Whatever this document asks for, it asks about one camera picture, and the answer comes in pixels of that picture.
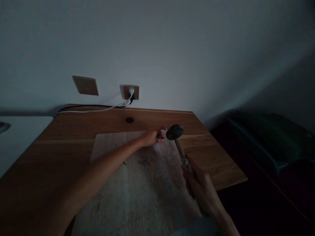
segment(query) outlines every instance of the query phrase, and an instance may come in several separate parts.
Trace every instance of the electrical outlet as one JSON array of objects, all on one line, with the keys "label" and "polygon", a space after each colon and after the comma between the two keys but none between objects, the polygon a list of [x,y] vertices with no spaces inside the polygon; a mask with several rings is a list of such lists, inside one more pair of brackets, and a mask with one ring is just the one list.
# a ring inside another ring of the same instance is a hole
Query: electrical outlet
[{"label": "electrical outlet", "polygon": [[96,79],[77,75],[72,76],[72,78],[79,93],[98,96]]},{"label": "electrical outlet", "polygon": [[128,100],[130,98],[129,89],[134,89],[134,100],[139,100],[139,86],[137,85],[123,85],[123,97],[125,100]]}]

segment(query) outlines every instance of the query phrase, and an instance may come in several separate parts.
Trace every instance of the wooden table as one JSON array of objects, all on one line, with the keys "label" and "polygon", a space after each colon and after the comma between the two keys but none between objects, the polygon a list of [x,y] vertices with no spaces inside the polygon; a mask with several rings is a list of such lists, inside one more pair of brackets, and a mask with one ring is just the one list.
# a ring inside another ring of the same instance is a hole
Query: wooden table
[{"label": "wooden table", "polygon": [[[103,109],[101,107],[71,110]],[[133,123],[125,119],[132,117]],[[105,112],[59,114],[0,179],[0,232],[8,232],[32,216],[49,197],[87,166],[100,133],[167,128],[180,124],[185,152],[212,178],[216,190],[247,180],[193,112],[114,108]]]}]

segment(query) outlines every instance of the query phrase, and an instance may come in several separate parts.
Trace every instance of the plywood sheet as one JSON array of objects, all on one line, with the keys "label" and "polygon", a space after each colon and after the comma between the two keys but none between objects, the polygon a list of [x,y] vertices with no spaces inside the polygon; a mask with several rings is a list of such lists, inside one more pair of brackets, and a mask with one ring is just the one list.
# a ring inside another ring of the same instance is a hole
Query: plywood sheet
[{"label": "plywood sheet", "polygon": [[[97,135],[91,161],[141,133]],[[151,166],[139,164],[142,156]],[[170,235],[201,216],[186,190],[174,141],[142,148],[126,164],[77,214],[73,236]]]}]

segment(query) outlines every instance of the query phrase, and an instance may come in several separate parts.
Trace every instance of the power cord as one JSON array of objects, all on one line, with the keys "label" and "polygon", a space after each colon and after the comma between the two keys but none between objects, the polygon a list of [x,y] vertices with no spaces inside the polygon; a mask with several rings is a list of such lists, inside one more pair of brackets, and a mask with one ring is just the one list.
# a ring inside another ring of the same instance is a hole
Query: power cord
[{"label": "power cord", "polygon": [[[100,112],[100,111],[107,111],[107,110],[110,110],[110,109],[115,108],[115,107],[117,107],[117,108],[124,108],[124,107],[129,106],[129,105],[132,103],[132,101],[135,99],[135,97],[134,97],[134,92],[135,92],[134,89],[132,89],[132,88],[129,89],[130,97],[129,97],[128,100],[123,101],[122,103],[119,103],[119,104],[117,104],[117,105],[115,105],[115,106],[112,106],[112,107],[110,107],[110,108],[108,108],[108,109],[104,109],[104,110],[90,110],[90,111],[63,111],[63,110],[65,110],[65,109],[77,108],[77,107],[92,107],[92,106],[109,107],[109,106],[106,106],[106,105],[78,105],[78,106],[71,106],[71,107],[62,108],[62,109],[59,110],[59,112],[58,112],[57,114],[69,113],[69,112],[75,112],[75,113]],[[128,105],[119,106],[119,105],[121,105],[121,104],[127,103],[128,101],[130,101],[130,103],[129,103]]]}]

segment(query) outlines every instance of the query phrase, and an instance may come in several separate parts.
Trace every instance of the hammer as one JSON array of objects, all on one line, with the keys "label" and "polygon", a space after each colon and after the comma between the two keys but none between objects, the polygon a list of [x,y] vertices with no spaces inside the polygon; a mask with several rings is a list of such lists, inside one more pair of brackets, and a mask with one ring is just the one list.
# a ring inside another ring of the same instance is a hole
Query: hammer
[{"label": "hammer", "polygon": [[183,134],[184,132],[184,129],[182,126],[180,125],[172,125],[166,132],[166,137],[168,140],[174,140],[175,141],[175,144],[176,144],[176,147],[178,149],[178,152],[179,152],[179,155],[180,155],[180,158],[181,158],[181,162],[183,164],[185,164],[187,166],[187,168],[192,172],[193,172],[193,169],[191,168],[190,166],[190,163],[188,161],[188,159],[186,158],[186,155],[185,155],[185,152],[184,152],[184,149],[183,147],[181,146],[180,144],[180,140],[179,140],[179,137]]}]

